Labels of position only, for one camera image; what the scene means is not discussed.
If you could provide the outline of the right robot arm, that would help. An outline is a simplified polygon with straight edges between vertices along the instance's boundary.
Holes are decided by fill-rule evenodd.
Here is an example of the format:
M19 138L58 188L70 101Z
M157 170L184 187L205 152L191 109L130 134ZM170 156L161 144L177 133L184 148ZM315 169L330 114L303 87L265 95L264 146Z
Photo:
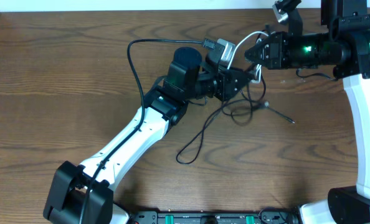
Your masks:
M370 223L370 14L366 0L322 1L326 33L304 34L297 1L277 1L273 10L288 30L248 49L245 58L269 70L331 65L343 82L353 115L358 150L354 186L333 188L319 202L298 209L300 223Z

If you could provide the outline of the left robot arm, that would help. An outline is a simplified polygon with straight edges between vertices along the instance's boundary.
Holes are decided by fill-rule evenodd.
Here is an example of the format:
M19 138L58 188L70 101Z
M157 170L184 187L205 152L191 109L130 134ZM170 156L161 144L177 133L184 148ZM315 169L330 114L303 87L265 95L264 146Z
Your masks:
M217 53L203 59L194 48L178 48L163 85L145 94L143 106L102 150L76 166L55 172L43 216L51 223L128 223L129 213L113 201L125 174L154 143L179 123L189 100L233 98L252 75L227 68Z

